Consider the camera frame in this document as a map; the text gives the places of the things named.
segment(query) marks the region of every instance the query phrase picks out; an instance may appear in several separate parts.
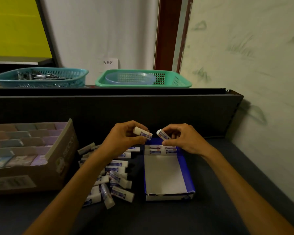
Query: hand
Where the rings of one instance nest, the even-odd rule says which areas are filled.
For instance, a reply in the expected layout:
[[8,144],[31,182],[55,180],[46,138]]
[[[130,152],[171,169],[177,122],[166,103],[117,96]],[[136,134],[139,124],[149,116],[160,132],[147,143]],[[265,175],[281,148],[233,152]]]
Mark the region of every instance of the hand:
[[98,150],[109,155],[111,159],[114,159],[135,144],[145,144],[147,138],[144,136],[134,137],[133,129],[136,126],[149,132],[146,126],[143,126],[133,120],[125,123],[117,123],[111,129],[110,133]]
[[164,146],[178,146],[191,154],[200,154],[202,156],[208,156],[215,149],[197,133],[192,125],[169,124],[162,130],[167,134],[172,134],[172,139],[162,142]]

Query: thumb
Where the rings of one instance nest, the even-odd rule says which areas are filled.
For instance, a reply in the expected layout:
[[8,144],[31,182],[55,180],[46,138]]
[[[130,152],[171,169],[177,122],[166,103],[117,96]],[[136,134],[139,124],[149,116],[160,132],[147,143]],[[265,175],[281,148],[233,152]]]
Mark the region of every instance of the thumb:
[[179,139],[168,139],[168,140],[164,140],[162,141],[162,145],[163,146],[179,146]]
[[129,139],[130,139],[131,145],[145,144],[145,142],[147,141],[147,138],[145,138],[144,136],[130,137]]

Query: blue oval plastic lid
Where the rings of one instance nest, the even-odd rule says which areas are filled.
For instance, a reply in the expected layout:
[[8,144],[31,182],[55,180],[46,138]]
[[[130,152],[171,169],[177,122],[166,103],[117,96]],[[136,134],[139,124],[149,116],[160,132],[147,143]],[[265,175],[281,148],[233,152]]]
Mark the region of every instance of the blue oval plastic lid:
[[125,84],[125,85],[152,85],[156,81],[156,77],[149,73],[109,73],[106,75],[108,84]]

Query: pile of erasers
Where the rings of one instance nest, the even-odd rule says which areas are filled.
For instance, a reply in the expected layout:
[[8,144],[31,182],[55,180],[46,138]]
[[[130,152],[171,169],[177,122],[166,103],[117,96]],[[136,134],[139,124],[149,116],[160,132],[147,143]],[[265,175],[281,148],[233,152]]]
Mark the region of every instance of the pile of erasers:
[[[152,138],[152,133],[138,127],[133,129],[133,133],[144,136],[148,140],[151,140]],[[158,130],[157,135],[163,140],[170,139],[170,137],[162,130]],[[81,167],[90,155],[99,147],[100,145],[96,146],[95,143],[91,143],[78,150],[78,154],[82,156],[81,160],[78,161],[79,166]],[[116,159],[130,159],[132,152],[140,152],[140,147],[130,147]],[[132,203],[134,194],[125,190],[131,189],[132,187],[132,181],[127,180],[128,174],[125,172],[128,165],[129,162],[125,160],[112,160],[104,169],[102,169],[83,206],[101,202],[102,196],[106,208],[110,209],[115,205],[111,195]]]

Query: green plastic basket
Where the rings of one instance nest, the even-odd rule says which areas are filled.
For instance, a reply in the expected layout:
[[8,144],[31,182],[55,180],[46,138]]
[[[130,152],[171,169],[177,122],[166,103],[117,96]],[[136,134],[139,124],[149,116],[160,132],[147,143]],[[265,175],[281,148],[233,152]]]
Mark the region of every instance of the green plastic basket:
[[[110,73],[129,73],[129,78],[132,77],[131,73],[151,73],[156,77],[156,81],[152,85],[117,85],[111,84],[106,80],[106,75]],[[183,87],[189,88],[192,83],[182,77],[180,74],[172,71],[161,71],[161,70],[107,70],[97,79],[96,86],[99,87]]]

